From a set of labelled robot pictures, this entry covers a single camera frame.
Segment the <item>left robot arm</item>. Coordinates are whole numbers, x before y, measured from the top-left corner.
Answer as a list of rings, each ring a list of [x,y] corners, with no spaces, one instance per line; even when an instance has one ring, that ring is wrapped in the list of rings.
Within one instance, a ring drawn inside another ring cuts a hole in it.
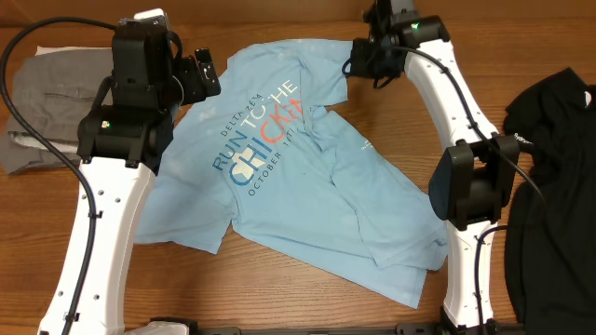
[[[122,20],[114,69],[77,130],[81,189],[56,293],[41,334],[122,334],[134,236],[179,109],[220,93],[206,48],[183,55],[167,16]]]

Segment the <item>light blue printed t-shirt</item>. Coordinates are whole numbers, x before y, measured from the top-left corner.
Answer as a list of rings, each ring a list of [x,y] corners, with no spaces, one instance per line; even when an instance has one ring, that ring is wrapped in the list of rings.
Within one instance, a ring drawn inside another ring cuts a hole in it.
[[[221,93],[175,128],[137,242],[215,253],[233,230],[416,307],[445,260],[445,229],[427,195],[334,111],[350,50],[294,39],[230,57]]]

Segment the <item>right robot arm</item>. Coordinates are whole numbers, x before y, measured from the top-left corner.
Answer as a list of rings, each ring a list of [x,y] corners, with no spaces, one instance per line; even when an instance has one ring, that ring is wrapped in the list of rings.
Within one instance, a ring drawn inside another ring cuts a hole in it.
[[[511,196],[520,148],[483,114],[457,65],[438,16],[422,17],[413,1],[375,0],[364,15],[366,38],[353,42],[343,72],[376,89],[405,75],[416,87],[443,154],[428,196],[448,235],[448,286],[437,334],[517,333],[494,320],[490,302],[493,234]]]

